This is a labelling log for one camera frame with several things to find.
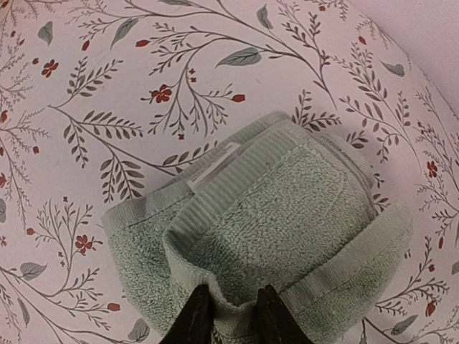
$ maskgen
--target botanical print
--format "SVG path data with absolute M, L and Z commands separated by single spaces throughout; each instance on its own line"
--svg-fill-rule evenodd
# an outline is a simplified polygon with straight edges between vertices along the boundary
M 433 122 L 419 121 L 417 123 L 416 141 L 427 144 L 428 148 L 423 153 L 429 159 L 425 169 L 426 182 L 419 184 L 418 189 L 418 194 L 426 198 L 420 210 L 434 210 L 432 218 L 440 225 L 440 228 L 435 231 L 439 236 L 439 247 L 443 245 L 445 236 L 451 235 L 451 231 L 457 246 L 459 241 L 459 184 L 456 178 L 459 173 L 459 134 L 448 132 L 428 88 L 417 92 L 416 98 L 433 119 Z
M 407 132 L 408 128 L 412 126 L 407 98 L 404 97 L 402 91 L 399 91 L 397 93 L 397 105 L 392 107 L 389 103 L 389 92 L 374 71 L 373 53 L 368 49 L 362 51 L 357 43 L 352 43 L 351 56 L 352 62 L 347 62 L 338 57 L 334 57 L 334 60 L 347 70 L 352 76 L 352 80 L 359 84 L 359 90 L 363 91 L 369 100 L 363 104 L 357 99 L 352 100 L 349 96 L 339 100 L 347 105 L 347 112 L 356 113 L 363 117 L 362 127 L 371 126 L 372 132 L 378 133 L 377 141 L 380 142 L 380 148 L 376 155 L 380 157 L 380 163 L 386 163 L 389 160 L 389 148 L 399 145 L 401 141 L 404 141 L 411 148 L 419 163 L 416 149 Z M 395 123 L 390 123 L 384 117 L 385 115 L 393 117 Z
M 75 273 L 75 266 L 81 265 L 89 259 L 87 256 L 103 245 L 94 236 L 88 239 L 92 210 L 93 206 L 76 206 L 67 197 L 58 204 L 50 200 L 38 211 L 39 226 L 26 230 L 27 236 L 34 238 L 37 247 L 45 246 L 55 252 L 55 260 L 60 261 L 59 266 L 65 270 L 64 278 L 58 283 L 60 287 L 54 292 L 45 291 L 46 283 L 41 285 L 44 288 L 42 290 L 35 282 L 52 262 L 43 264 L 19 261 L 16 267 L 0 264 L 0 276 L 4 281 L 4 284 L 0 284 L 0 300 L 6 310 L 6 324 L 16 330 L 18 342 L 21 342 L 24 331 L 22 323 L 27 328 L 32 318 L 38 317 L 55 334 L 59 343 L 63 343 L 64 338 L 70 338 L 74 343 L 87 343 L 82 335 L 102 338 L 108 343 L 126 343 L 123 339 L 103 334 L 111 329 L 107 320 L 108 314 L 119 311 L 120 305 L 100 301 L 104 293 L 93 286 L 100 268 L 88 267 L 81 275 Z M 30 293 L 34 295 L 33 300 L 27 296 Z M 40 308 L 36 304 L 38 299 L 44 300 L 48 307 Z M 54 316 L 47 314 L 50 310 L 53 310 Z M 75 319 L 84 316 L 94 330 L 75 330 L 61 325 L 60 317 L 56 316 L 58 310 L 67 312 Z M 144 321 L 137 321 L 128 334 L 129 343 L 142 342 L 149 332 Z
M 147 3 L 0 0 L 0 344 L 153 341 L 100 217 L 266 108 L 365 155 L 379 213 L 412 205 L 401 272 L 343 343 L 454 344 L 459 116 L 422 71 L 346 0 Z

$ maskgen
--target towel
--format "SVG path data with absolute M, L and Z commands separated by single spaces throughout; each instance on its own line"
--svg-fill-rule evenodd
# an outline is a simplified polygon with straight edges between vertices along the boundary
M 204 283 L 214 342 L 256 343 L 257 290 L 272 284 L 303 332 L 329 344 L 384 291 L 412 231 L 403 204 L 377 215 L 372 183 L 345 141 L 274 114 L 103 224 L 128 299 L 160 334 Z

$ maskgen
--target grey leaf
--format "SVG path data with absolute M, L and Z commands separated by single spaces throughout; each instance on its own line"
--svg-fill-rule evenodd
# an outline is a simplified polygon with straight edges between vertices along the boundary
M 165 4 L 176 6 L 191 6 L 187 0 L 159 0 L 159 2 L 164 2 Z
M 110 46 L 110 49 L 113 48 L 113 45 L 126 37 L 126 35 L 129 33 L 129 31 L 133 28 L 134 25 L 138 23 L 138 18 L 135 19 L 128 19 L 125 22 L 123 22 L 120 27 L 118 27 L 118 30 L 116 30 L 115 36 L 113 37 L 112 45 Z
M 179 157 L 178 155 L 169 156 L 169 157 L 163 162 L 163 166 L 171 165 L 178 157 Z
M 261 55 L 257 49 L 253 47 L 245 48 L 238 52 L 233 52 L 231 55 L 225 57 L 222 61 L 218 62 L 217 66 L 248 66 L 254 65 L 261 60 Z
M 38 30 L 38 38 L 43 39 L 48 46 L 52 41 L 52 21 L 47 22 L 40 30 Z
M 112 163 L 112 159 L 105 160 L 102 165 L 100 165 L 100 170 L 105 170 Z
M 142 318 L 134 324 L 134 328 L 128 334 L 128 339 L 136 343 L 143 342 L 150 335 L 150 327 Z
M 416 321 L 417 315 L 412 315 L 411 317 L 398 322 L 395 324 L 394 328 L 392 328 L 391 334 L 392 335 L 401 335 L 404 331 L 407 330 L 409 326 L 413 324 L 414 321 Z
M 30 323 L 29 311 L 27 310 L 26 305 L 22 302 L 21 299 L 17 299 L 17 303 L 19 303 L 19 306 L 22 311 L 22 317 L 24 318 L 24 322 L 26 323 L 26 327 L 27 327 L 27 325 Z
M 459 273 L 459 262 L 453 264 L 453 268 L 451 269 L 451 274 Z
M 266 28 L 272 29 L 273 25 L 271 24 L 270 20 L 268 19 L 268 9 L 266 8 L 266 4 L 257 11 L 257 18 L 258 21 Z
M 383 61 L 381 61 L 381 63 L 392 74 L 395 74 L 395 75 L 397 75 L 399 77 L 404 77 L 404 67 L 400 63 L 398 63 L 396 65 L 389 64 L 389 63 L 384 63 Z
M 40 276 L 45 271 L 47 265 L 38 265 L 37 263 L 23 263 L 21 264 L 22 278 L 26 281 L 31 281 Z
M 6 221 L 6 203 L 3 199 L 0 199 L 0 222 L 4 224 Z

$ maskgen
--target sage green towel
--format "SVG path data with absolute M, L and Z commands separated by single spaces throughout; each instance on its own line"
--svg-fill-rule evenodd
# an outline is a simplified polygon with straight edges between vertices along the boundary
M 412 228 L 408 212 L 395 204 L 377 216 L 364 159 L 337 137 L 282 119 L 231 137 L 242 144 L 236 159 L 195 192 L 186 180 L 218 150 L 104 216 L 126 294 L 161 334 L 206 283 L 215 339 L 255 343 L 257 290 L 272 284 L 313 342 L 332 343 L 392 278 Z

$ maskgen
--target red flower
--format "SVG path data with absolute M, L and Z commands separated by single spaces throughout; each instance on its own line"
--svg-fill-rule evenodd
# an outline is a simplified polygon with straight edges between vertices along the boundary
M 150 104 L 151 102 L 153 102 L 155 98 L 156 98 L 156 102 L 159 104 L 160 102 L 167 102 L 169 99 L 171 99 L 172 90 L 168 88 L 166 85 L 162 85 L 159 88 L 159 91 L 157 90 L 150 91 L 150 94 L 151 94 Z
M 82 51 L 86 51 L 89 48 L 89 40 L 87 40 L 85 43 L 83 43 L 83 46 L 81 47 Z
M 109 303 L 107 305 L 108 310 L 111 310 L 112 312 L 117 312 L 121 310 L 121 306 L 118 303 Z
M 437 308 L 437 306 L 435 306 L 436 303 L 437 303 L 437 301 L 433 300 L 433 301 L 430 301 L 427 304 L 427 307 L 425 308 L 425 316 L 426 317 L 429 317 L 434 313 L 435 308 Z
M 146 39 L 142 39 L 141 41 L 137 41 L 136 47 L 142 48 L 145 47 L 150 41 L 147 41 Z
M 1 174 L 0 175 L 0 188 L 5 187 L 5 184 L 6 184 L 6 177 L 4 174 Z
M 231 100 L 233 102 L 243 102 L 245 101 L 245 95 L 234 95 Z
M 427 169 L 429 170 L 429 177 L 436 178 L 438 167 L 435 165 L 435 162 L 432 161 L 431 163 L 427 163 Z
M 3 110 L 0 115 L 0 123 L 5 123 L 8 119 L 8 111 Z
M 87 240 L 87 235 L 77 236 L 75 246 L 79 249 L 79 252 L 84 256 L 87 249 L 92 249 L 93 243 Z
M 52 59 L 48 63 L 44 64 L 43 70 L 42 70 L 42 75 L 45 75 L 46 77 L 50 77 L 52 71 L 56 70 L 58 66 L 59 66 L 59 63 L 55 62 L 55 60 Z

